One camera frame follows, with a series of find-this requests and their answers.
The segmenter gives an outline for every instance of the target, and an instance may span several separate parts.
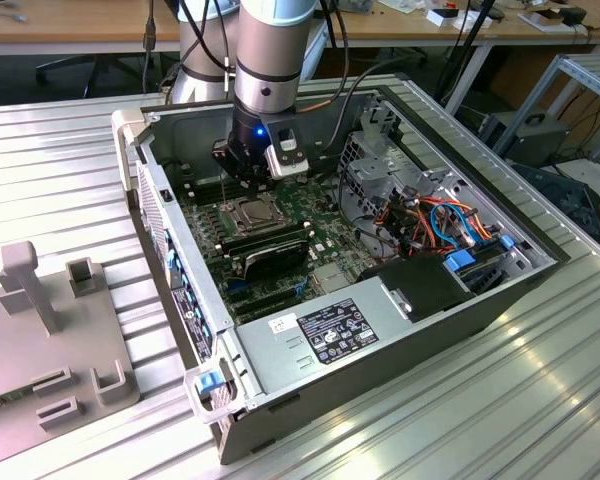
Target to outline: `metal shelf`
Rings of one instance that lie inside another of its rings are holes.
[[[573,80],[600,96],[600,54],[558,55],[522,104],[511,124],[493,146],[493,151],[497,155],[502,155],[531,109],[561,72],[566,73]]]

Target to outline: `blue latch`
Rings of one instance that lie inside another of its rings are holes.
[[[501,235],[500,243],[507,250],[511,250],[513,248],[513,246],[516,244],[516,242],[513,240],[513,238],[511,238],[509,235]]]
[[[475,261],[476,259],[466,250],[458,250],[447,255],[446,264],[452,271],[456,272],[467,265],[475,263]]]
[[[224,375],[222,375],[222,372],[217,370],[199,375],[195,380],[196,388],[198,389],[200,395],[204,395],[209,393],[211,390],[220,388],[224,385],[224,382]]]
[[[167,253],[167,268],[173,268],[175,261],[176,261],[175,250],[169,250],[169,252]]]

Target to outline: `cable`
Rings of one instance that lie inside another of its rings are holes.
[[[209,50],[209,47],[207,46],[206,42],[204,41],[202,32],[200,31],[200,29],[198,28],[198,25],[196,25],[196,22],[193,20],[193,17],[191,16],[191,12],[189,11],[189,7],[187,7],[185,0],[180,0],[180,6],[182,7],[182,11],[184,12],[185,17],[187,17],[187,21],[189,22],[189,24],[191,25],[191,28],[193,29],[193,33],[195,33],[196,38],[200,42],[200,46],[204,50],[204,53],[207,54],[207,57],[209,57],[209,60],[211,60],[222,71],[230,72],[231,68],[225,67],[224,64],[221,63],[220,60],[218,60],[213,55],[213,53],[211,53],[211,50]]]
[[[328,11],[327,1],[320,0],[320,5],[323,10]],[[340,81],[340,85],[335,93],[331,96],[331,98],[325,100],[324,102],[317,103],[315,105],[311,105],[309,107],[301,108],[297,113],[308,113],[318,110],[320,108],[326,107],[333,103],[339,96],[342,94],[345,85],[347,84],[347,77],[349,76],[349,35],[347,34],[347,28],[344,24],[344,19],[342,18],[342,13],[340,12],[340,8],[338,7],[337,2],[331,2],[333,5],[333,10],[336,14],[336,18],[338,19],[338,24],[340,25],[340,31],[342,32],[342,44],[344,46],[344,71],[342,72],[342,80]]]
[[[224,55],[225,62],[229,63],[229,41],[227,40],[227,30],[224,28],[224,19],[222,18],[222,13],[220,12],[220,5],[218,4],[218,0],[213,0],[213,4],[216,6],[216,11],[218,12],[218,19],[220,20],[220,28],[222,29],[222,42],[224,43]],[[229,89],[224,94],[225,100],[229,98]]]
[[[383,67],[387,67],[389,65],[393,65],[394,63],[403,62],[403,61],[404,61],[403,58],[392,58],[390,60],[385,60],[384,62],[380,62],[377,65],[373,65],[373,66],[367,68],[364,72],[362,72],[362,74],[358,78],[356,78],[356,80],[353,82],[353,84],[349,88],[347,95],[344,97],[344,102],[342,104],[342,107],[340,108],[340,116],[338,117],[336,126],[333,129],[333,134],[331,135],[331,139],[329,140],[329,143],[327,144],[327,146],[322,149],[322,153],[326,152],[329,148],[331,148],[333,146],[334,142],[336,141],[338,132],[340,131],[340,128],[342,127],[342,121],[344,120],[344,116],[347,112],[347,107],[349,106],[349,102],[351,101],[351,97],[353,96],[353,92],[355,91],[356,88],[358,88],[360,83],[369,74],[375,72],[376,70],[379,70]]]
[[[560,112],[560,115],[558,115],[558,120],[561,120],[562,117],[564,116],[565,113],[567,113],[567,110],[569,110],[569,108],[571,108],[571,105],[573,105],[573,103],[579,99],[582,94],[585,92],[584,88],[581,88],[580,91],[578,92],[578,94],[573,97],[571,100],[569,100],[569,103],[567,103],[567,105],[562,109],[562,112]]]
[[[460,44],[460,39],[462,38],[462,33],[464,32],[464,26],[467,24],[467,17],[469,16],[469,9],[471,7],[471,0],[467,1],[467,8],[464,11],[464,18],[462,19],[462,26],[460,27],[460,31],[458,32],[458,36],[456,37],[456,43],[453,46],[453,48],[451,49],[451,53],[449,54],[449,57],[447,58],[446,63],[444,64],[444,67],[442,67],[442,71],[440,72],[440,75],[438,76],[438,81],[436,82],[436,89],[435,92],[438,92],[438,89],[440,88],[440,82],[442,82],[442,77],[444,76],[445,72],[447,71],[447,68],[449,68],[449,64],[451,63],[451,58],[453,58],[453,56],[456,54],[456,49],[458,48],[458,45]]]
[[[154,0],[149,0],[149,17],[144,27],[144,38],[142,39],[142,46],[145,51],[144,67],[142,68],[142,93],[145,95],[148,90],[147,75],[149,73],[149,60],[151,59],[151,52],[156,48],[156,22],[153,18],[153,4]]]
[[[591,125],[591,129],[589,130],[589,133],[587,134],[587,136],[585,137],[585,139],[580,144],[579,148],[583,148],[584,149],[584,146],[587,143],[589,143],[591,140],[593,140],[593,137],[595,137],[596,133],[598,133],[598,130],[600,130],[600,125],[598,125],[596,127],[596,123],[598,122],[598,115],[600,115],[600,106],[598,107],[598,112],[596,114],[596,117],[593,120],[593,124]]]
[[[322,12],[324,13],[324,19],[327,22],[327,30],[329,31],[331,48],[338,48],[338,44],[336,43],[336,34],[333,30],[333,23],[331,22],[331,10],[329,10],[329,7],[326,5],[324,0],[320,0],[320,6],[322,7]]]
[[[209,2],[210,2],[210,0],[205,0],[205,2],[204,2],[204,9],[202,10],[202,24],[201,24],[200,30],[201,30],[201,32],[202,32],[203,35],[204,35],[205,28],[207,26],[207,13],[209,12]],[[191,55],[191,52],[193,52],[198,45],[200,45],[200,42],[198,40],[196,40],[195,42],[193,42],[193,44],[184,53],[184,55],[182,56],[182,58],[180,59],[180,61],[178,63],[176,63],[175,65],[173,65],[169,69],[169,71],[167,72],[167,74],[165,75],[165,77],[160,82],[159,90],[162,90],[162,88],[164,87],[165,82],[167,82],[170,78],[172,78],[174,76],[177,76],[178,73],[180,73],[180,69],[182,68],[182,65],[184,65],[184,62],[187,61],[187,58],[189,58],[189,55]],[[171,83],[171,85],[169,86],[169,90],[167,91],[167,95],[166,95],[166,98],[165,98],[165,104],[167,104],[169,102],[169,99],[171,98],[171,93],[173,92],[173,87],[175,87],[175,84],[176,84],[176,82],[175,82],[175,79],[174,79],[173,83]]]

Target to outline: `warning label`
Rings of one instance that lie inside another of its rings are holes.
[[[297,322],[325,365],[378,341],[350,298],[298,318]]]

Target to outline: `wooden desk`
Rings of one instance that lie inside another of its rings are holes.
[[[594,0],[577,0],[587,11],[595,7],[592,12],[600,17],[600,5]],[[474,42],[476,45],[467,67],[460,77],[446,105],[447,112],[454,115],[471,84],[475,80],[482,65],[486,61],[491,49],[501,45],[594,45],[593,51],[600,52],[600,30],[595,30],[589,36],[576,31],[560,34],[546,34],[532,27],[518,17],[521,10],[503,9],[506,17],[502,22],[493,22],[490,28],[481,30]],[[393,8],[376,2],[372,13],[360,15],[354,13],[343,14],[349,43],[353,47],[432,47],[450,46],[455,44],[458,29],[455,27],[437,27],[425,17],[422,10],[409,14],[401,13]],[[336,26],[336,35],[342,39],[342,33]]]
[[[0,55],[141,52],[149,0],[18,0],[18,23],[0,17]],[[179,51],[178,21],[155,0],[158,51]]]

